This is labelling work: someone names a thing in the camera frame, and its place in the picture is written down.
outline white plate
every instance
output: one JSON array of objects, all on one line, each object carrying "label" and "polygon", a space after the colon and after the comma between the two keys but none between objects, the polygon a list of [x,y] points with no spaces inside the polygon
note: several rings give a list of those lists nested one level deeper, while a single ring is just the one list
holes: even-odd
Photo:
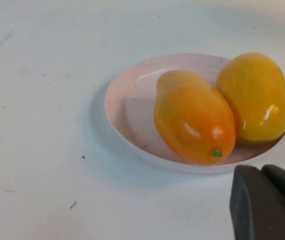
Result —
[{"label": "white plate", "polygon": [[173,54],[143,61],[121,73],[108,87],[105,112],[113,129],[143,159],[160,166],[193,174],[233,171],[240,162],[248,164],[269,153],[278,141],[259,147],[236,146],[232,154],[217,165],[193,165],[174,153],[160,137],[153,118],[156,82],[169,70],[198,73],[214,86],[217,74],[230,60],[197,53]]}]

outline white table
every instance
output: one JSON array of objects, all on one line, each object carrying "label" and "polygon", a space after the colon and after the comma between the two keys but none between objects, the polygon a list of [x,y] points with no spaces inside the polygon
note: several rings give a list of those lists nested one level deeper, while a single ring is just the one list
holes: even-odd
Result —
[{"label": "white table", "polygon": [[137,159],[102,104],[142,60],[250,51],[285,70],[285,1],[0,0],[0,240],[233,239],[233,174]]}]

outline mango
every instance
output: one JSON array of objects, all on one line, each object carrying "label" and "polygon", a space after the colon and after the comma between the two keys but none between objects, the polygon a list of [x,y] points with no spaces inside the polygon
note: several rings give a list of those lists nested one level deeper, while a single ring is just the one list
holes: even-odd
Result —
[{"label": "mango", "polygon": [[212,84],[194,72],[171,70],[159,77],[153,117],[164,142],[190,164],[219,163],[235,147],[231,108]]},{"label": "mango", "polygon": [[219,72],[216,85],[233,112],[238,142],[268,143],[285,133],[285,77],[271,58],[241,54]]}]

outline dark gray plastic object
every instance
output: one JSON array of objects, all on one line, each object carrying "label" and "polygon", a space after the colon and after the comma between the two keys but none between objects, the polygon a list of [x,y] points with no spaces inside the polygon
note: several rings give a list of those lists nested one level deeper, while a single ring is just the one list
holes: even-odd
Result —
[{"label": "dark gray plastic object", "polygon": [[230,213],[236,240],[285,240],[285,170],[238,165]]}]

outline green stem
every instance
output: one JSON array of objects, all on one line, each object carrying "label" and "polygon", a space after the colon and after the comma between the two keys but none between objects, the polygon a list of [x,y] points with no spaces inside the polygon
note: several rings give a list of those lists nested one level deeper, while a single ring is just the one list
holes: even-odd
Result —
[{"label": "green stem", "polygon": [[214,151],[212,151],[211,155],[214,158],[220,158],[223,154],[219,149],[215,149]]}]

